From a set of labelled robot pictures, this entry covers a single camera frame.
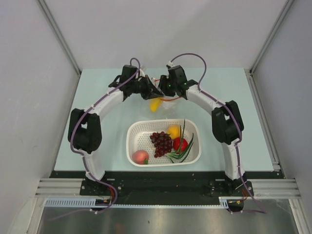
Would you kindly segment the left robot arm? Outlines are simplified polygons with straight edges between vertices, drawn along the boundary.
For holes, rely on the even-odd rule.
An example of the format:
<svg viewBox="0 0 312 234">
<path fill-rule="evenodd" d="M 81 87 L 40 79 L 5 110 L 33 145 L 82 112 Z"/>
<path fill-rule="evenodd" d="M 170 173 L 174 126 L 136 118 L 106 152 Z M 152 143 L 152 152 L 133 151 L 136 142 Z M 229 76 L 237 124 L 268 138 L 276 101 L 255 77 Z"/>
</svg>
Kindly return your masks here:
<svg viewBox="0 0 312 234">
<path fill-rule="evenodd" d="M 101 145 L 101 121 L 118 104 L 132 94 L 144 100 L 164 97 L 164 93 L 140 67 L 124 65 L 120 75 L 108 85 L 105 94 L 86 109 L 73 109 L 70 114 L 68 141 L 73 153 L 82 157 L 86 177 L 92 180 L 91 190 L 104 194 L 108 183 L 103 180 L 105 169 L 93 155 Z"/>
</svg>

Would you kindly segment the fake purple grapes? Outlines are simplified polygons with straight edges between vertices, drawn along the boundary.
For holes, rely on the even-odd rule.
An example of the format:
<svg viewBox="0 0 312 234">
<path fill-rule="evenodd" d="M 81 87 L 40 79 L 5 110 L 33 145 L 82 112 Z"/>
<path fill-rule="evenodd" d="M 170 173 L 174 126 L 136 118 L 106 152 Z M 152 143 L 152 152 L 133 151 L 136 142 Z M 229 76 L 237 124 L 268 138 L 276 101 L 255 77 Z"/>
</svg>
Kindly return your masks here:
<svg viewBox="0 0 312 234">
<path fill-rule="evenodd" d="M 150 135 L 151 143 L 155 148 L 154 157 L 162 157 L 173 149 L 172 139 L 164 132 L 154 132 Z"/>
</svg>

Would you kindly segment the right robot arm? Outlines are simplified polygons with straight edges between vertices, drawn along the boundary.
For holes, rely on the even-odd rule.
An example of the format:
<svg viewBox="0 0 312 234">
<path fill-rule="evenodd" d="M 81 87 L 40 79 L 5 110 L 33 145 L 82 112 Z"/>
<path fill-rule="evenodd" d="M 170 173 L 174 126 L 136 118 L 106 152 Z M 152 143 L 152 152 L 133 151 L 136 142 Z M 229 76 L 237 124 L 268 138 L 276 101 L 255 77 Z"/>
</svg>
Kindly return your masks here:
<svg viewBox="0 0 312 234">
<path fill-rule="evenodd" d="M 166 65 L 168 75 L 162 75 L 159 88 L 163 94 L 178 96 L 204 109 L 212 118 L 212 132 L 221 143 L 225 160 L 225 191 L 237 195 L 246 183 L 242 168 L 239 144 L 242 141 L 244 124 L 238 104 L 231 100 L 222 102 L 200 88 L 195 80 L 188 80 L 184 69 L 172 62 Z"/>
</svg>

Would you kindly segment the clear zip top bag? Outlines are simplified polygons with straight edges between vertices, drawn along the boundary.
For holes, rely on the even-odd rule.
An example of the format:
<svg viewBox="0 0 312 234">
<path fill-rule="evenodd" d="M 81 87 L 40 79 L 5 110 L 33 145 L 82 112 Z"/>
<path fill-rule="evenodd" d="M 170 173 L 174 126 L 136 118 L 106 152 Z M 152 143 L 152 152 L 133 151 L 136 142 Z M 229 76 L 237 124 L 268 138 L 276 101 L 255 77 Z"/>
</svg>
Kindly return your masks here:
<svg viewBox="0 0 312 234">
<path fill-rule="evenodd" d="M 147 119 L 169 119 L 176 116 L 180 103 L 181 98 L 177 95 L 144 100 L 140 105 L 139 113 Z"/>
</svg>

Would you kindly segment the fake orange fruit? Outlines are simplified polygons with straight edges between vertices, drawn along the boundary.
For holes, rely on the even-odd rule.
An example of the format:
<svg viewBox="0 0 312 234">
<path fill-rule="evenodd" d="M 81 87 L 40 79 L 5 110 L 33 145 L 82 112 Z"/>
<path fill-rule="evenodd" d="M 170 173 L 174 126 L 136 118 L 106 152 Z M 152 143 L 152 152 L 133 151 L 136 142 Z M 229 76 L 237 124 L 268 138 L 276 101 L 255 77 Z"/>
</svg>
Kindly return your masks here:
<svg viewBox="0 0 312 234">
<path fill-rule="evenodd" d="M 172 139 L 175 140 L 176 138 L 181 137 L 182 127 L 180 125 L 171 125 L 167 130 L 167 135 Z"/>
</svg>

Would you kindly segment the fake pink peach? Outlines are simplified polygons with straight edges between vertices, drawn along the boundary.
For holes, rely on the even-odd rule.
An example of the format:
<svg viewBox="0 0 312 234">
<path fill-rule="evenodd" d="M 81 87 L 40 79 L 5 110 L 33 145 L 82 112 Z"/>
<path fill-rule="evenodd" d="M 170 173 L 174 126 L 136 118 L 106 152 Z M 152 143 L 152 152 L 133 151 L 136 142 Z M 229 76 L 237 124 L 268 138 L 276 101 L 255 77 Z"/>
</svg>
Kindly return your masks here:
<svg viewBox="0 0 312 234">
<path fill-rule="evenodd" d="M 138 150 L 132 154 L 132 161 L 139 165 L 147 165 L 149 162 L 149 154 L 145 150 Z"/>
</svg>

